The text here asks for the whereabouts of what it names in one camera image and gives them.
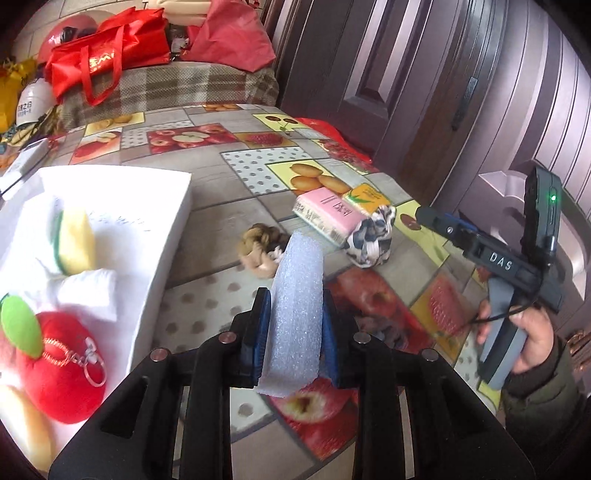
red shopping bag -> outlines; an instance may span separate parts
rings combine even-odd
[[[123,70],[168,63],[170,48],[163,12],[128,8],[105,20],[97,33],[54,48],[45,78],[56,98],[60,100],[64,92],[81,83],[86,100],[96,106],[119,85]],[[104,72],[113,72],[113,83],[95,96],[90,78]]]
[[[275,52],[256,10],[242,0],[212,0],[205,23],[181,59],[255,72],[275,60]]]

fruit pattern tablecloth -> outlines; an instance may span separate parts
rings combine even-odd
[[[140,112],[75,129],[59,138],[47,165],[116,164],[193,174],[190,214],[160,307],[154,347],[198,347],[249,310],[259,280],[241,266],[235,244],[262,222],[317,239],[337,308],[360,328],[409,352],[432,346],[493,411],[498,393],[476,373],[473,334],[462,329],[486,296],[474,265],[414,219],[417,202],[389,176],[273,107],[192,105]],[[303,188],[296,170],[322,171],[342,189],[370,183],[397,207],[392,253],[377,268],[354,267],[343,251],[292,212]],[[306,180],[309,189],[314,181]],[[232,390],[230,423],[236,479],[349,479],[358,416],[356,391],[317,379],[274,399]],[[176,457],[180,455],[178,428]],[[178,474],[178,460],[174,474]]]

door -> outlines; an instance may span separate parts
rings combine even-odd
[[[329,121],[428,203],[478,113],[504,13],[505,0],[314,0],[280,106]]]

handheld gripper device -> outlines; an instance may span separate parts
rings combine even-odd
[[[525,310],[537,303],[558,313],[563,294],[556,279],[548,275],[556,258],[562,185],[560,179],[536,167],[525,180],[525,227],[521,253],[451,215],[419,207],[417,222],[450,240],[476,265],[487,268],[492,330],[480,356],[480,377],[500,390],[519,357],[527,334],[509,320],[512,307]]]

metal screw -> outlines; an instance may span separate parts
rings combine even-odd
[[[364,343],[369,343],[371,340],[371,335],[365,332],[357,332],[353,335],[353,340],[363,345]]]
[[[217,339],[222,343],[233,343],[236,341],[236,334],[234,332],[223,332]]]
[[[434,362],[439,358],[439,353],[437,353],[435,350],[433,350],[432,348],[425,348],[425,350],[421,351],[421,356],[427,361],[427,362]]]
[[[166,348],[155,348],[150,352],[150,360],[154,362],[161,362],[168,357],[168,350]]]

